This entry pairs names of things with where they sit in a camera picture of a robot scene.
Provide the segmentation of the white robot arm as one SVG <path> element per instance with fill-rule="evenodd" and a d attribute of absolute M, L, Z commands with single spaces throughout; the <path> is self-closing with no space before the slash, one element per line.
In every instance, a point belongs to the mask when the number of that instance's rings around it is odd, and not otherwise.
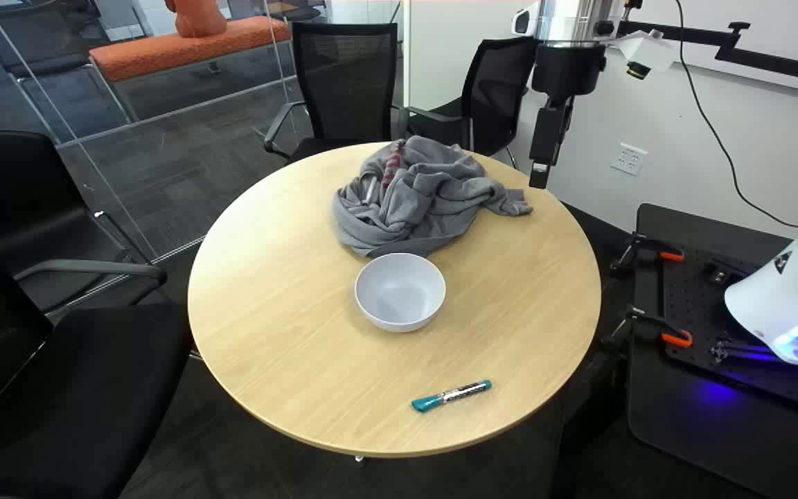
<path fill-rule="evenodd" d="M 611 20 L 601 6 L 588 16 L 561 16 L 554 0 L 534 0 L 511 16 L 509 31 L 516 35 L 534 35 L 539 41 L 534 52 L 534 89 L 549 93 L 536 113 L 536 139 L 529 153 L 534 160 L 534 185 L 543 185 L 549 168 L 557 164 L 574 98 L 595 89 L 606 49 L 621 56 L 625 75 L 633 80 L 646 80 L 680 62 L 685 45 L 708 45 L 718 62 L 798 77 L 794 59 L 737 48 L 748 23 L 730 23 L 725 31 L 689 27 L 685 20 L 674 25 L 636 23 L 631 12 L 639 6 L 643 0 L 624 0 L 624 13 Z M 798 365 L 798 235 L 755 272 L 728 285 L 723 308 L 773 357 Z"/>

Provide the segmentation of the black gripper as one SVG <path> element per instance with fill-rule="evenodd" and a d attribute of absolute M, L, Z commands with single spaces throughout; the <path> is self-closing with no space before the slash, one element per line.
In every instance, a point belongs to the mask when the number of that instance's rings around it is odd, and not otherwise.
<path fill-rule="evenodd" d="M 560 157 L 557 139 L 568 129 L 574 99 L 595 89 L 604 63 L 604 48 L 595 41 L 536 48 L 532 89 L 545 93 L 545 104 L 536 113 L 536 128 L 552 139 L 534 139 L 529 147 L 532 189 L 549 185 L 549 172 L 557 167 Z"/>

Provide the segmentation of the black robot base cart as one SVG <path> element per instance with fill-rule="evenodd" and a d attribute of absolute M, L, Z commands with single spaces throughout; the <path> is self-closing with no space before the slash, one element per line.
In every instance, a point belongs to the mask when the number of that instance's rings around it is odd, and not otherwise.
<path fill-rule="evenodd" d="M 628 347 L 625 418 L 636 441 L 703 468 L 761 499 L 798 499 L 798 369 L 711 362 L 715 337 L 740 332 L 721 315 L 705 264 L 751 272 L 784 238 L 703 215 L 639 206 L 636 229 L 680 247 L 685 264 L 639 264 L 633 303 L 689 328 L 694 344 L 671 348 L 636 322 Z"/>

